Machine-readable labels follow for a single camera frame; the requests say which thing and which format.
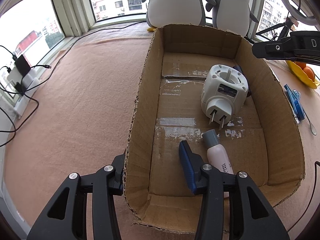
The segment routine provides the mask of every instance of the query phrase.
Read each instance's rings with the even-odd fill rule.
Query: orange fruit
[[[294,63],[297,64],[301,69],[304,69],[307,65],[306,63],[298,62],[298,61],[295,61]]]
[[[315,73],[313,72],[313,70],[309,67],[305,67],[303,69],[303,72],[307,74],[308,78],[310,78],[313,82],[315,81]]]

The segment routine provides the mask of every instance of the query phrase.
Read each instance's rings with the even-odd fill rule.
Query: tree
[[[59,41],[63,39],[63,34],[61,32],[51,33],[45,37],[45,41],[48,44],[49,49],[56,45]]]

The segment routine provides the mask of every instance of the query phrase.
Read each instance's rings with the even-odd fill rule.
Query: pink lotion bottle
[[[207,146],[207,158],[209,163],[219,171],[233,174],[230,160],[226,149],[219,143],[217,133],[214,129],[202,134],[205,145]],[[224,197],[229,197],[229,192],[223,193]]]

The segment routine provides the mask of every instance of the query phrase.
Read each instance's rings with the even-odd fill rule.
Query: penguin plush toy
[[[205,8],[212,12],[212,25],[220,30],[230,30],[244,37],[249,30],[250,19],[259,23],[249,8],[249,0],[215,0]]]
[[[206,0],[215,6],[215,0]],[[168,24],[205,25],[202,0],[149,0],[147,10],[148,31]]]

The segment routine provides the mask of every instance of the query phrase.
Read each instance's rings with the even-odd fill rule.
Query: white charger
[[[220,124],[220,129],[240,111],[248,93],[247,79],[239,71],[225,65],[214,65],[204,82],[201,108],[209,124]]]

